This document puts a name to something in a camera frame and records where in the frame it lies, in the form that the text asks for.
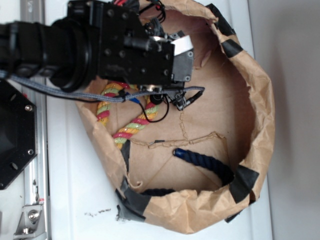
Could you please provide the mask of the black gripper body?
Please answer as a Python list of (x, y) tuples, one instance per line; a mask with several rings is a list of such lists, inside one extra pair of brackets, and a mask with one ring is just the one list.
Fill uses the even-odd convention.
[(164, 31), (166, 11), (160, 1), (150, 1), (149, 7), (159, 15), (142, 23), (143, 9), (137, 0), (70, 1), (66, 20), (74, 33), (71, 44), (77, 77), (182, 87), (186, 82), (173, 81), (175, 46), (171, 42), (186, 35)]

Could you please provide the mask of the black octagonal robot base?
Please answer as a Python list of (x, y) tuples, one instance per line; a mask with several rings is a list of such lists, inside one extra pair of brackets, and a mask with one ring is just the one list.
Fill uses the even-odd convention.
[(0, 81), (0, 189), (5, 190), (37, 155), (36, 106)]

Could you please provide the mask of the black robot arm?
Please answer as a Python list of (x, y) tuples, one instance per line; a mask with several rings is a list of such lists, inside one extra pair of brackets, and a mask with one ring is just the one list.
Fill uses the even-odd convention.
[(191, 80), (193, 45), (168, 34), (154, 17), (139, 19), (139, 4), (72, 0), (65, 18), (47, 26), (16, 21), (0, 27), (0, 67), (9, 75), (49, 78), (65, 92), (96, 77), (141, 87), (182, 88)]

